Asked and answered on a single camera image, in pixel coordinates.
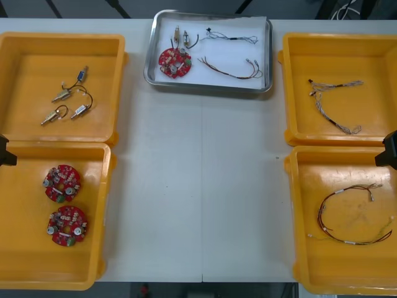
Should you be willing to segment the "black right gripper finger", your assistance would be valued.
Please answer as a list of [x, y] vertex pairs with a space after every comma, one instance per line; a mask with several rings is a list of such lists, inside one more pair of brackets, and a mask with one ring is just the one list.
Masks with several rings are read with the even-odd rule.
[[393, 169], [397, 169], [396, 152], [383, 151], [375, 157], [376, 166], [389, 166]]
[[383, 144], [386, 152], [397, 151], [397, 131], [389, 133], [384, 139]]

